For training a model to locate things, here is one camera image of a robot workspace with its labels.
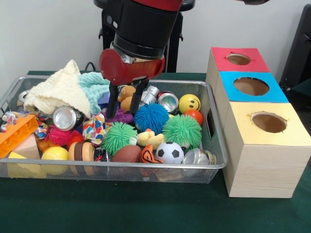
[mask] orange toy brick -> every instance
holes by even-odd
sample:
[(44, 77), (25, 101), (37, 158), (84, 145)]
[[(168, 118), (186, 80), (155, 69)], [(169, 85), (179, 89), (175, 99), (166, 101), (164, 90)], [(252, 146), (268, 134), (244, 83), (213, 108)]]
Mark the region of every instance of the orange toy brick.
[(0, 158), (4, 158), (22, 143), (36, 128), (38, 128), (38, 122), (35, 115), (21, 117), (15, 125), (8, 125), (7, 132), (0, 133)]

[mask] yellow ball toy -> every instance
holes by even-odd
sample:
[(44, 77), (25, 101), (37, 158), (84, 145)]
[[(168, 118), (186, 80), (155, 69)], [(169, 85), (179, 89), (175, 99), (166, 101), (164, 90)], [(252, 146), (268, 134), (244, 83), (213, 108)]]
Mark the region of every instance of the yellow ball toy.
[(179, 111), (184, 114), (188, 110), (201, 110), (201, 102), (198, 97), (192, 94), (184, 95), (179, 100)]
[[(68, 151), (62, 147), (51, 147), (48, 148), (42, 155), (41, 159), (46, 160), (68, 160)], [(46, 171), (46, 173), (57, 176), (64, 174), (68, 165), (48, 165), (43, 164), (42, 168)]]

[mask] metal basket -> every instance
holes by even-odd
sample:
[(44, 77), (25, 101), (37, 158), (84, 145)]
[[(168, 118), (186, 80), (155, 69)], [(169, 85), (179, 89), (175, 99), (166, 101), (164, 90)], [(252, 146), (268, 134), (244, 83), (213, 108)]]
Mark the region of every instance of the metal basket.
[[(16, 79), (0, 100), (0, 116), (6, 111), (17, 111), (18, 95), (23, 91), (45, 81), (48, 76), (26, 76)], [(227, 149), (223, 132), (220, 127), (215, 100), (210, 86), (205, 82), (197, 81), (165, 81), (152, 80), (149, 85), (156, 86), (161, 91), (172, 91), (178, 98), (185, 94), (194, 94), (202, 104), (201, 113), (204, 117), (202, 124), (202, 141), (200, 148), (208, 150), (217, 157), (215, 165), (169, 165), (143, 163), (112, 163), (112, 162), (82, 162), (82, 161), (55, 161), (31, 159), (0, 160), (0, 177), (11, 177), (10, 171), (16, 171), (15, 177), (25, 170), (39, 169), (55, 170), (75, 166), (79, 175), (74, 175), (71, 169), (61, 175), (47, 175), (47, 179), (60, 180), (101, 180), (101, 181), (149, 181), (174, 183), (210, 183), (217, 171), (227, 164)], [(93, 170), (93, 175), (87, 175), (85, 168)]]

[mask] stacked boxes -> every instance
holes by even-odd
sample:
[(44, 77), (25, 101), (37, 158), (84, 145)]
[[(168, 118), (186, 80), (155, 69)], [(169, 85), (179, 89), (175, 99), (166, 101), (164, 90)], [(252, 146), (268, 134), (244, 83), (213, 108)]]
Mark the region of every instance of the stacked boxes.
[(206, 82), (228, 145), (229, 196), (292, 197), (311, 155), (311, 137), (259, 51), (212, 48)]

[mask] red robot part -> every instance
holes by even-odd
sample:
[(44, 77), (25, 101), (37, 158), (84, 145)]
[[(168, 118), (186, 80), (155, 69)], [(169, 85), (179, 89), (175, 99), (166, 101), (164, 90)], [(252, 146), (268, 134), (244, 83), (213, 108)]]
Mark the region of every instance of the red robot part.
[(124, 63), (117, 51), (106, 49), (100, 57), (100, 69), (103, 77), (114, 86), (126, 85), (139, 77), (152, 79), (163, 71), (165, 58), (148, 62)]
[(132, 0), (139, 4), (164, 11), (179, 11), (183, 0)]

